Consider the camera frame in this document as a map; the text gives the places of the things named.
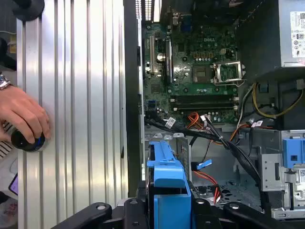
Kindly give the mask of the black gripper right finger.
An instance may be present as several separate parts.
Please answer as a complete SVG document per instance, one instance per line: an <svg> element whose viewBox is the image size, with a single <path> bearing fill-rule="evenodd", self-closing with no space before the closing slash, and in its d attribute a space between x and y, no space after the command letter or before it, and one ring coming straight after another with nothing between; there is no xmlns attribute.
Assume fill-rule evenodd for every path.
<svg viewBox="0 0 305 229"><path fill-rule="evenodd" d="M206 199L193 200L194 229L292 229L293 226L238 202L217 211Z"/></svg>

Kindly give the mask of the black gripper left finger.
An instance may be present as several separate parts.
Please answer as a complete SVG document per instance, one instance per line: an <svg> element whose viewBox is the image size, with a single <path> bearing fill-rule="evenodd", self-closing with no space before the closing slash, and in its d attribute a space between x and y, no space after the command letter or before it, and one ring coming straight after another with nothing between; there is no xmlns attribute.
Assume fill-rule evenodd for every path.
<svg viewBox="0 0 305 229"><path fill-rule="evenodd" d="M136 197L120 200L115 208L107 203L93 203L53 228L148 229L150 226L145 198L145 183L140 182Z"/></svg>

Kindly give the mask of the person's hand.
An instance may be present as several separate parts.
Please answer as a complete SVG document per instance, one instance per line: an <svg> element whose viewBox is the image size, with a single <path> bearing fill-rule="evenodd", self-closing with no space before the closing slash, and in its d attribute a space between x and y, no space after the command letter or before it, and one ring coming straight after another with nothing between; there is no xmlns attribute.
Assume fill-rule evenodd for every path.
<svg viewBox="0 0 305 229"><path fill-rule="evenodd" d="M23 90L12 85L0 91L0 121L15 126L32 144L41 135L51 136L46 111Z"/></svg>

